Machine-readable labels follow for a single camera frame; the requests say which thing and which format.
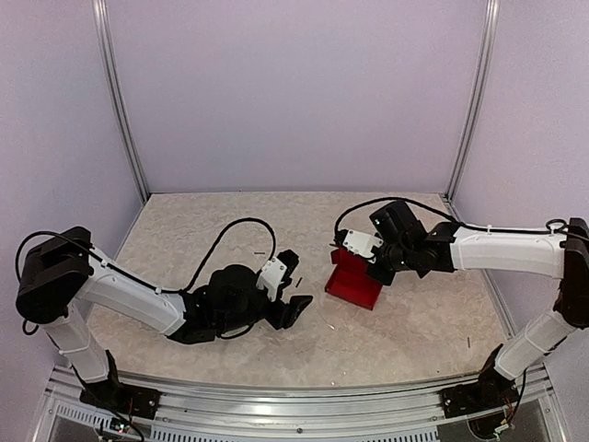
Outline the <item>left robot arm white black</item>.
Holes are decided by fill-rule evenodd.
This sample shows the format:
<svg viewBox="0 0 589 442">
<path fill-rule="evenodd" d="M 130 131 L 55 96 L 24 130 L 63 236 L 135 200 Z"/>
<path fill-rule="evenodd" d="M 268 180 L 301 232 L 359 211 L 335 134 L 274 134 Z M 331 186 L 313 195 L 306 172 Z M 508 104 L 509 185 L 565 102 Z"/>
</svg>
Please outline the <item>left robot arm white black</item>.
<svg viewBox="0 0 589 442">
<path fill-rule="evenodd" d="M 16 308 L 25 323 L 45 331 L 94 396 L 112 410 L 129 400 L 116 365 L 75 308 L 77 300 L 137 320 L 183 345 L 239 338 L 260 321 L 276 331 L 291 328 L 312 303 L 310 295 L 283 300 L 299 263 L 292 250 L 274 252 L 254 271 L 231 264 L 207 284 L 181 289 L 150 283 L 96 248 L 91 233 L 72 227 L 25 237 L 15 256 Z"/>
</svg>

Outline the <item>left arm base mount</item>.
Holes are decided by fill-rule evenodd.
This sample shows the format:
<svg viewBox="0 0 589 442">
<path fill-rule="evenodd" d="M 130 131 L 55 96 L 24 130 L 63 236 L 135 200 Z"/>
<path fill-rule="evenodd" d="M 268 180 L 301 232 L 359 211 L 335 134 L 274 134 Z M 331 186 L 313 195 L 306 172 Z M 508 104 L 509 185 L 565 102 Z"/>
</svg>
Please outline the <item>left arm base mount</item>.
<svg viewBox="0 0 589 442">
<path fill-rule="evenodd" d="M 83 389 L 80 401 L 103 410 L 153 420 L 161 392 L 154 389 L 123 384 L 116 392 Z"/>
</svg>

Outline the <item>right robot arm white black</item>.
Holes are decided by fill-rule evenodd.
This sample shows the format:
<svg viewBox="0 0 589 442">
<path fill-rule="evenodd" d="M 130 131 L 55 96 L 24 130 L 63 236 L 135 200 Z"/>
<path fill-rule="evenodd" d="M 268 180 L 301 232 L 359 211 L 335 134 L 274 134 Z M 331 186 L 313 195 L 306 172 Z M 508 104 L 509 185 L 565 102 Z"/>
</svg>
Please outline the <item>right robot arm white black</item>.
<svg viewBox="0 0 589 442">
<path fill-rule="evenodd" d="M 588 223 L 580 217 L 550 219 L 541 228 L 476 226 L 451 215 L 431 228 L 407 200 L 396 200 L 370 216 L 381 244 L 372 256 L 386 272 L 479 271 L 551 282 L 553 304 L 538 312 L 489 356 L 472 386 L 470 399 L 489 409 L 502 398 L 506 382 L 588 326 Z"/>
</svg>

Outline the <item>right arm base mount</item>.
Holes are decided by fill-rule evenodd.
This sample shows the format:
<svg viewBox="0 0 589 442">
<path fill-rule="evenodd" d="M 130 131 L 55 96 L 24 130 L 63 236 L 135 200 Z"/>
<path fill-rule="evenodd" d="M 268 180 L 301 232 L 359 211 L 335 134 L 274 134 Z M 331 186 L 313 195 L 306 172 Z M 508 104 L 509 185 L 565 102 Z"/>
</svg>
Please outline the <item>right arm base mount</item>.
<svg viewBox="0 0 589 442">
<path fill-rule="evenodd" d="M 488 411 L 515 403 L 519 398 L 513 383 L 501 387 L 493 382 L 480 381 L 442 389 L 439 395 L 445 418 Z"/>
</svg>

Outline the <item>red paper box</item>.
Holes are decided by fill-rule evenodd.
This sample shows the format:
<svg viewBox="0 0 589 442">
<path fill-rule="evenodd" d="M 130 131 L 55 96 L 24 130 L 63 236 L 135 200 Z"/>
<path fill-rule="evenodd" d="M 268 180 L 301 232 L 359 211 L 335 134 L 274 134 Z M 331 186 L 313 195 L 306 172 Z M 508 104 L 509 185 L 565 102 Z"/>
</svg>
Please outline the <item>red paper box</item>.
<svg viewBox="0 0 589 442">
<path fill-rule="evenodd" d="M 334 269 L 325 292 L 357 307 L 373 310 L 383 285 L 366 274 L 367 263 L 343 248 L 333 250 L 330 259 Z"/>
</svg>

